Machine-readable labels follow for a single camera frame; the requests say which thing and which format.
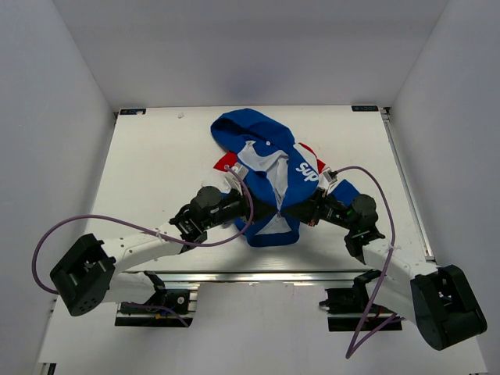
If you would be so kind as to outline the blue white red jacket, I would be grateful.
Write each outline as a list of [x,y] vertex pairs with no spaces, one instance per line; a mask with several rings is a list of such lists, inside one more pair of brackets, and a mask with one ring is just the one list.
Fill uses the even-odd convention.
[[244,232],[252,247],[297,242],[300,222],[283,216],[281,210],[306,200],[321,188],[325,163],[308,145],[297,142],[285,125],[254,109],[226,112],[212,123],[210,131],[226,153],[203,185],[216,187],[227,195],[230,187],[224,178],[224,166],[240,163],[248,169],[244,182],[252,197],[275,205],[282,216],[280,223],[275,215],[256,225],[248,226],[243,219],[235,219],[232,224]]

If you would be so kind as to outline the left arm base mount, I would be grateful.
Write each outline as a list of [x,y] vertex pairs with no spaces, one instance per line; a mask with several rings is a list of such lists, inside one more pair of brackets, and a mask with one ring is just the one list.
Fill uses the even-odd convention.
[[153,272],[145,272],[155,293],[143,303],[120,303],[116,327],[181,327],[189,328],[195,314],[196,292],[184,287],[168,287]]

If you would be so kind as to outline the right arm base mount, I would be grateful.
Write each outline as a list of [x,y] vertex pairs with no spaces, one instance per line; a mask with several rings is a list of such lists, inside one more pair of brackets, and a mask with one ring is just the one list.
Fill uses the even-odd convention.
[[[363,314],[372,292],[366,285],[374,286],[380,276],[379,270],[370,270],[355,277],[351,287],[334,287],[326,289],[327,297],[319,302],[320,309],[327,313],[328,330],[330,332],[354,332],[359,318]],[[383,323],[393,312],[375,302],[370,308],[368,317],[362,325],[362,332],[372,331]],[[402,330],[402,321],[397,316],[382,331]]]

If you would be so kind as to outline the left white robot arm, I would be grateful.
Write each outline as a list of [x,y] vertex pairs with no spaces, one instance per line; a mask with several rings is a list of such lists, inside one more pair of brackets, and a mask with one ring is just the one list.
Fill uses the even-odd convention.
[[130,273],[131,268],[205,246],[207,231],[224,223],[241,219],[249,227],[275,212],[255,195],[244,196],[236,189],[225,195],[203,187],[169,221],[180,238],[167,238],[165,227],[111,240],[85,234],[56,263],[50,278],[71,316],[89,313],[103,302],[137,302],[155,312],[165,302],[162,281],[149,271]]

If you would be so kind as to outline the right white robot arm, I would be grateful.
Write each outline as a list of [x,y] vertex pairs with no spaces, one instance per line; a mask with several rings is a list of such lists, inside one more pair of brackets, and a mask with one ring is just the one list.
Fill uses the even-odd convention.
[[345,204],[317,190],[311,198],[284,209],[284,214],[310,226],[321,220],[347,230],[348,253],[369,270],[351,288],[328,289],[320,306],[332,316],[392,313],[416,325],[428,345],[438,351],[485,332],[486,318],[457,266],[436,266],[398,250],[377,229],[377,205],[360,194]]

